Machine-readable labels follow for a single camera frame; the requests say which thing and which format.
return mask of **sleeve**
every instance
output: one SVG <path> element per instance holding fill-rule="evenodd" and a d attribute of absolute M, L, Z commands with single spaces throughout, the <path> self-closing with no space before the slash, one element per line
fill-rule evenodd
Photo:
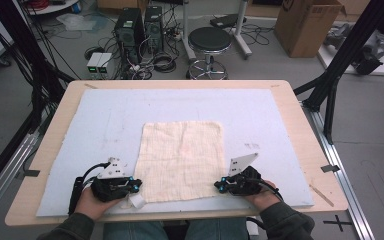
<path fill-rule="evenodd" d="M 260 213 L 268 239 L 310 240 L 314 220 L 293 210 L 284 202 L 276 203 Z"/>
<path fill-rule="evenodd" d="M 40 235 L 37 240 L 86 240 L 92 235 L 95 222 L 81 213 L 73 213 L 52 231 Z"/>

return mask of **stool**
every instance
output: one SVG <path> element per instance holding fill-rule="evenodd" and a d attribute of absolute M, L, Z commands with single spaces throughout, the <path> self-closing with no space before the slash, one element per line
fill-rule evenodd
<path fill-rule="evenodd" d="M 190 79 L 227 79 L 226 68 L 214 61 L 213 55 L 224 53 L 231 45 L 230 34 L 220 28 L 203 27 L 189 34 L 191 49 L 205 54 L 205 60 L 197 60 L 189 66 L 187 78 Z"/>

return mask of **cream towel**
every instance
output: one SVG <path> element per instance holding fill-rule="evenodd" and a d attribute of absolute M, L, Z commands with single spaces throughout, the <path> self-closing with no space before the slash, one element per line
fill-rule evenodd
<path fill-rule="evenodd" d="M 219 195 L 214 182 L 226 175 L 223 131 L 217 122 L 146 123 L 135 178 L 146 202 Z"/>

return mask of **round stool seat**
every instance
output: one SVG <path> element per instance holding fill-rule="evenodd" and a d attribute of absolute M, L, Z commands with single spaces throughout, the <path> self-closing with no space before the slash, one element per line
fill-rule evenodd
<path fill-rule="evenodd" d="M 230 47 L 230 34 L 215 27 L 203 27 L 189 34 L 189 46 L 202 52 L 223 52 Z"/>

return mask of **floor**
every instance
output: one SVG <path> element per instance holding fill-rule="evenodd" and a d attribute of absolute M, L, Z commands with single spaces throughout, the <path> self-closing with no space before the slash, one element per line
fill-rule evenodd
<path fill-rule="evenodd" d="M 98 28 L 93 31 L 65 31 L 56 25 L 55 16 L 43 19 L 44 27 L 54 33 L 51 42 L 70 67 L 81 79 L 88 79 L 87 60 L 84 52 L 96 46 L 100 39 L 110 36 L 114 23 L 105 17 L 84 11 L 88 19 L 97 21 Z M 191 21 L 191 29 L 209 25 L 212 16 L 201 17 Z M 273 19 L 249 18 L 247 24 L 260 27 L 272 27 Z M 253 55 L 244 60 L 240 50 L 234 45 L 227 53 L 216 57 L 229 71 L 229 79 L 284 79 L 293 88 L 318 77 L 324 68 L 317 57 L 289 58 L 279 45 L 273 32 L 262 33 L 258 40 L 261 45 L 249 45 Z M 252 39 L 244 36 L 246 42 Z M 185 79 L 187 57 L 181 43 L 176 60 L 177 68 L 169 74 L 155 73 L 152 79 Z M 71 70 L 57 57 L 62 71 L 73 75 Z M 31 111 L 31 87 L 22 78 L 17 66 L 0 66 L 0 153 L 18 130 Z M 304 100 L 309 92 L 298 96 Z M 339 83 L 335 116 L 333 123 L 333 141 L 339 153 L 352 187 L 370 224 L 373 235 L 384 239 L 384 77 L 357 76 L 345 74 Z M 42 232 L 54 226 L 7 227 L 4 223 L 6 211 L 11 205 L 21 180 L 16 178 L 5 195 L 0 199 L 0 239 L 34 239 Z M 358 239 L 350 223 L 347 212 L 311 214 L 316 221 L 313 236 L 315 239 Z M 336 221 L 342 224 L 329 224 Z M 93 239 L 100 239 L 102 225 L 98 224 Z M 254 239 L 266 239 L 264 234 Z"/>

